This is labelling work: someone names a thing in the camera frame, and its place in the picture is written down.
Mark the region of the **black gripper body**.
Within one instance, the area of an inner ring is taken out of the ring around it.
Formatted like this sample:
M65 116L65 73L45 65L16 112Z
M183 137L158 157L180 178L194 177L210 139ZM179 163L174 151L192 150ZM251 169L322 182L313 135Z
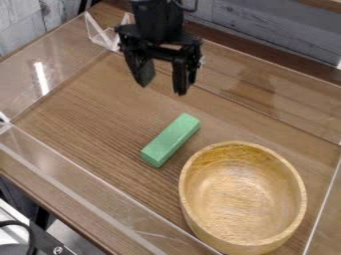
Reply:
M151 58L172 63L184 59L187 83L195 83L200 66L202 38L183 29L183 13L195 12L198 0L187 7L182 0L130 0L135 24L118 25L120 51L144 52Z

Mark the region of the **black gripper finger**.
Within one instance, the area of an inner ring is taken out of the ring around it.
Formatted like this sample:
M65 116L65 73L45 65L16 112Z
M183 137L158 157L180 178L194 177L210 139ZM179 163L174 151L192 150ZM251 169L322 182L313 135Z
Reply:
M131 50L124 52L124 57L134 79L144 88L156 75L154 60L144 52Z
M175 58L171 63L172 91L183 96L187 92L187 67L184 59Z

